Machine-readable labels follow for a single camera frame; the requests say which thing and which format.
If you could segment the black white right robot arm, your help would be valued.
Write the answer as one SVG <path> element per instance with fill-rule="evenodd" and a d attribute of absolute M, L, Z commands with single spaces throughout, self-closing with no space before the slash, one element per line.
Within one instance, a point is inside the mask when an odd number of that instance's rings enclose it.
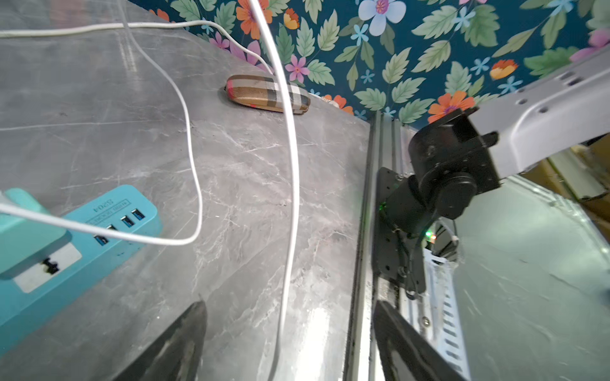
<path fill-rule="evenodd" d="M 482 106 L 457 109 L 408 144 L 413 175 L 389 187 L 379 214 L 423 237 L 441 217 L 558 152 L 609 131 L 609 49 Z"/>

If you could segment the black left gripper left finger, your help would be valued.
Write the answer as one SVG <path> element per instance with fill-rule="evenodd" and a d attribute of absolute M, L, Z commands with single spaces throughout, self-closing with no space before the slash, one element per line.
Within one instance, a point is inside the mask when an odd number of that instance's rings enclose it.
<path fill-rule="evenodd" d="M 195 380 L 207 329 L 203 301 L 192 303 L 116 380 Z"/>

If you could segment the teal usb charger plug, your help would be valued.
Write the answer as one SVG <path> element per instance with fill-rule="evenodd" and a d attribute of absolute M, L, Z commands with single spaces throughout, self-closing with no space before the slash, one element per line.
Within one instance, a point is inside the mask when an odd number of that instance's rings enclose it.
<path fill-rule="evenodd" d="M 1 214 L 1 277 L 13 278 L 70 241 L 64 228 Z"/>

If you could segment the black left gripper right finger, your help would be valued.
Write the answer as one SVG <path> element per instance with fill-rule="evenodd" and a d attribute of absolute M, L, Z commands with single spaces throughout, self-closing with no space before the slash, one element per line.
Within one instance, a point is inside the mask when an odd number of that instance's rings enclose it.
<path fill-rule="evenodd" d="M 391 303 L 376 302 L 373 329 L 386 380 L 464 379 Z"/>

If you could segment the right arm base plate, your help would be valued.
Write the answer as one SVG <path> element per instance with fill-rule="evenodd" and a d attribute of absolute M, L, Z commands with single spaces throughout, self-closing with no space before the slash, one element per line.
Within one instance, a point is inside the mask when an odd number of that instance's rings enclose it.
<path fill-rule="evenodd" d="M 427 289 L 424 254 L 416 249 L 416 241 L 429 217 L 414 176 L 402 176 L 385 167 L 378 171 L 373 272 L 403 287 L 408 298 Z"/>

